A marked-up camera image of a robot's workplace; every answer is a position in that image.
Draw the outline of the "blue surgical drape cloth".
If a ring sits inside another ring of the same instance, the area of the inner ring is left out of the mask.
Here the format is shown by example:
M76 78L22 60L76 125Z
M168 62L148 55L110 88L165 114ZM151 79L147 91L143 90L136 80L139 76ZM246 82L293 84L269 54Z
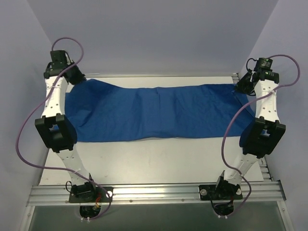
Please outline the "blue surgical drape cloth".
M65 95L65 115L80 142L146 138L240 136L252 122L251 108L233 84L171 88L122 88L87 80Z

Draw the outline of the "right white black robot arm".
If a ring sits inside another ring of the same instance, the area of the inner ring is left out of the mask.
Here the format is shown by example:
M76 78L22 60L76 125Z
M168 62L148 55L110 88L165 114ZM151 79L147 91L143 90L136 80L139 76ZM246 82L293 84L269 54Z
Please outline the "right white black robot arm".
M214 194L218 198L226 198L231 188L237 188L251 166L265 155L272 153L286 131L277 112L277 96L274 89L279 85L279 74L270 70L256 71L246 74L234 88L235 92L257 98L256 115L240 136L239 146L242 153L237 155L231 167L223 171L216 185Z

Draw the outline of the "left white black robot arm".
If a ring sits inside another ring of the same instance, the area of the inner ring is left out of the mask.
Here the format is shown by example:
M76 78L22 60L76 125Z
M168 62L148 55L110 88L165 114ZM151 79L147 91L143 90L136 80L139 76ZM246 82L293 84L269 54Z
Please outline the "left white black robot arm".
M65 95L69 84L85 81L84 74L74 65L49 63L44 73L46 101L41 118L35 120L35 127L44 144L70 169L71 193L79 193L86 202L93 201L97 189L84 178L92 179L77 152L77 132L65 115Z

